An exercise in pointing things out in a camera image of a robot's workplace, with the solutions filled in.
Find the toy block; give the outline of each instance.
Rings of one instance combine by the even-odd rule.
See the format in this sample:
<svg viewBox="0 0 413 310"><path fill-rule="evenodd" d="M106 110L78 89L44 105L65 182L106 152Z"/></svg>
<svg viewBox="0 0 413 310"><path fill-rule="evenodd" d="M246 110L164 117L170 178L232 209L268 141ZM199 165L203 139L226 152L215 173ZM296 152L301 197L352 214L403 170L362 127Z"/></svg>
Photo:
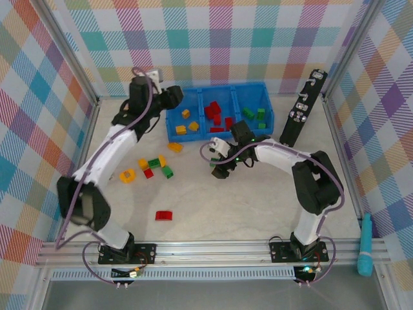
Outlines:
<svg viewBox="0 0 413 310"><path fill-rule="evenodd" d="M186 127L184 125L177 126L176 134L186 134Z"/></svg>
<svg viewBox="0 0 413 310"><path fill-rule="evenodd" d="M249 108L243 108L243 114L250 120L253 120L255 117L255 114Z"/></svg>
<svg viewBox="0 0 413 310"><path fill-rule="evenodd" d="M218 102L211 102L210 107L212 108L212 112L214 112L214 114L221 113L221 107L218 105Z"/></svg>
<svg viewBox="0 0 413 310"><path fill-rule="evenodd" d="M209 120L214 119L214 111L212 110L212 107L205 107L204 111Z"/></svg>
<svg viewBox="0 0 413 310"><path fill-rule="evenodd" d="M176 142L172 142L168 144L168 149L174 151L175 153L179 153L182 151L183 145Z"/></svg>
<svg viewBox="0 0 413 310"><path fill-rule="evenodd" d="M152 172L152 170L150 168L148 168L147 170L144 170L143 173L145 174L147 179L154 176L154 173Z"/></svg>
<svg viewBox="0 0 413 310"><path fill-rule="evenodd" d="M149 168L154 169L158 168L161 166L161 162L159 161L159 158L155 158L154 160L148 161Z"/></svg>
<svg viewBox="0 0 413 310"><path fill-rule="evenodd" d="M224 128L222 127L211 127L211 129L209 130L209 132L223 132Z"/></svg>
<svg viewBox="0 0 413 310"><path fill-rule="evenodd" d="M165 166L166 166L166 159L165 159L165 157L163 157L163 155L159 155L159 156L158 156L158 159L159 159L159 162L160 162L160 164L161 164L161 167L162 167L162 168L165 167Z"/></svg>
<svg viewBox="0 0 413 310"><path fill-rule="evenodd" d="M141 167L142 171L145 171L149 168L149 164L146 159L141 158L140 160L137 161L139 166Z"/></svg>
<svg viewBox="0 0 413 310"><path fill-rule="evenodd" d="M192 130L192 131L198 131L199 125L196 121L193 121L191 122L191 124L189 124L188 128L189 130Z"/></svg>
<svg viewBox="0 0 413 310"><path fill-rule="evenodd" d="M120 175L119 178L123 183L130 183L136 178L135 170L134 169L128 169L123 171Z"/></svg>
<svg viewBox="0 0 413 310"><path fill-rule="evenodd" d="M264 120L264 117L265 117L265 109L259 108L259 109L257 110L257 119L258 119L259 121L263 121L263 120Z"/></svg>
<svg viewBox="0 0 413 310"><path fill-rule="evenodd" d="M165 166L162 168L163 175L166 176L167 179L170 179L174 176L174 172L169 166Z"/></svg>
<svg viewBox="0 0 413 310"><path fill-rule="evenodd" d="M221 115L215 114L214 115L214 125L215 126L220 126L221 124Z"/></svg>
<svg viewBox="0 0 413 310"><path fill-rule="evenodd" d="M191 113L189 113L189 110L188 110L188 109L182 111L182 117L183 117L183 118L187 119L187 118L190 117L190 115L191 115Z"/></svg>
<svg viewBox="0 0 413 310"><path fill-rule="evenodd" d="M219 161L219 158L211 158L212 161ZM214 163L209 163L210 167L215 167L216 165Z"/></svg>
<svg viewBox="0 0 413 310"><path fill-rule="evenodd" d="M230 130L232 124L233 124L232 118L225 118L225 128L227 131Z"/></svg>
<svg viewBox="0 0 413 310"><path fill-rule="evenodd" d="M155 221L172 221L172 211L156 211Z"/></svg>

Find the blue storage tray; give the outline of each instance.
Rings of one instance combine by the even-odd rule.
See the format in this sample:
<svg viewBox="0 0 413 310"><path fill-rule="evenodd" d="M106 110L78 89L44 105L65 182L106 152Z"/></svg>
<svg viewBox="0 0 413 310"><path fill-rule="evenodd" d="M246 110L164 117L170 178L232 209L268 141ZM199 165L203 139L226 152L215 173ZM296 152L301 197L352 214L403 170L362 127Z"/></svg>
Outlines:
<svg viewBox="0 0 413 310"><path fill-rule="evenodd" d="M211 127L223 127L225 129L225 118L231 117L234 123L245 119L241 113L244 107L248 107L255 115L258 108L265 109L264 122L267 126L266 129L258 129L258 124L263 121L245 119L250 129L257 136L272 134L274 131L274 112L264 83L184 88L183 93L184 98L181 104L173 110L166 111L166 130L169 142L209 140L213 137L232 138L230 131L210 133L209 130ZM221 107L220 126L214 126L214 121L209 120L204 113L204 107L209 106L213 101L217 101ZM182 117L182 111L185 109L190 112L190 117L187 119ZM188 128L193 121L199 124L197 132L193 132ZM176 126L179 125L186 127L186 134L176 134Z"/></svg>

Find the red lego brick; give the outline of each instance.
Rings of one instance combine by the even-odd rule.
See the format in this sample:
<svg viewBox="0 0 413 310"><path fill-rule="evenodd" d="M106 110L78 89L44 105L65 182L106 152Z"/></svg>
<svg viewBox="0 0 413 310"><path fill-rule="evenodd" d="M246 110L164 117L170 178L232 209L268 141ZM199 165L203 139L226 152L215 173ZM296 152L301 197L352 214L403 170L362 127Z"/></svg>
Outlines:
<svg viewBox="0 0 413 310"><path fill-rule="evenodd" d="M210 107L212 108L212 111L214 112L214 114L221 113L221 107L218 105L218 102L216 101L211 102Z"/></svg>
<svg viewBox="0 0 413 310"><path fill-rule="evenodd" d="M230 130L232 124L233 124L232 118L225 118L225 127L226 127L227 131Z"/></svg>
<svg viewBox="0 0 413 310"><path fill-rule="evenodd" d="M223 132L224 128L222 127L211 127L211 129L209 130L209 132Z"/></svg>
<svg viewBox="0 0 413 310"><path fill-rule="evenodd" d="M205 107L204 111L208 119L214 119L214 111L212 110L212 107Z"/></svg>
<svg viewBox="0 0 413 310"><path fill-rule="evenodd" d="M155 221L172 221L172 211L156 211Z"/></svg>
<svg viewBox="0 0 413 310"><path fill-rule="evenodd" d="M150 169L144 170L143 173L145 173L145 176L146 176L147 179L154 176L154 173Z"/></svg>
<svg viewBox="0 0 413 310"><path fill-rule="evenodd" d="M215 126L220 126L221 124L221 115L215 114L214 115L214 125Z"/></svg>

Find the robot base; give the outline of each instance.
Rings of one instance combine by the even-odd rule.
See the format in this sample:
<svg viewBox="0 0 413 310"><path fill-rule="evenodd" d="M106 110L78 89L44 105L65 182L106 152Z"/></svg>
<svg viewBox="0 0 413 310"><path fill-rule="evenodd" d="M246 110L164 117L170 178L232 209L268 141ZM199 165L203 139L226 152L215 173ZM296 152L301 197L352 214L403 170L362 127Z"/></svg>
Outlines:
<svg viewBox="0 0 413 310"><path fill-rule="evenodd" d="M308 256L308 258L299 259L292 251L289 241L284 242L270 242L271 250L271 262L272 263L298 263L298 262L308 262L316 263L318 262L318 257L314 253L317 252L320 256L320 262L328 262L328 252L325 242L318 242L314 248L314 252Z"/></svg>
<svg viewBox="0 0 413 310"><path fill-rule="evenodd" d="M155 263L155 243L135 243L133 252L130 259L125 260L119 257L111 247L102 245L99 249L97 263L99 265L153 265Z"/></svg>

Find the white floor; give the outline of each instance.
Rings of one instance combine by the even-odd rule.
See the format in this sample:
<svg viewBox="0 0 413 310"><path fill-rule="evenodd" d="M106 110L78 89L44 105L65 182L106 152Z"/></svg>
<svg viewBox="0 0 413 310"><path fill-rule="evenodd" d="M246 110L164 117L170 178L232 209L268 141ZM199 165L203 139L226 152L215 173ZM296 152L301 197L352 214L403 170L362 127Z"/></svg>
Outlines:
<svg viewBox="0 0 413 310"><path fill-rule="evenodd" d="M280 136L296 96L273 97L276 125L272 137ZM89 156L106 136L110 122L122 101L102 102ZM343 171L330 135L321 102L314 107L295 148L307 152L325 151L332 160L341 181ZM287 173L256 163L253 169L240 165L226 180L211 175L212 168L199 156L200 141L184 143L176 154L167 149L165 115L156 128L133 148L118 166L104 194L112 215L136 240L265 240L273 235L289 238L301 210L292 177ZM151 160L163 154L174 171L167 180L159 169L147 180L137 160ZM138 177L124 184L119 174L133 168ZM345 206L330 213L322 233L333 238L358 238L359 226L345 185ZM171 222L155 221L158 210L173 211ZM67 236L79 228L70 224ZM78 240L87 240L88 236Z"/></svg>

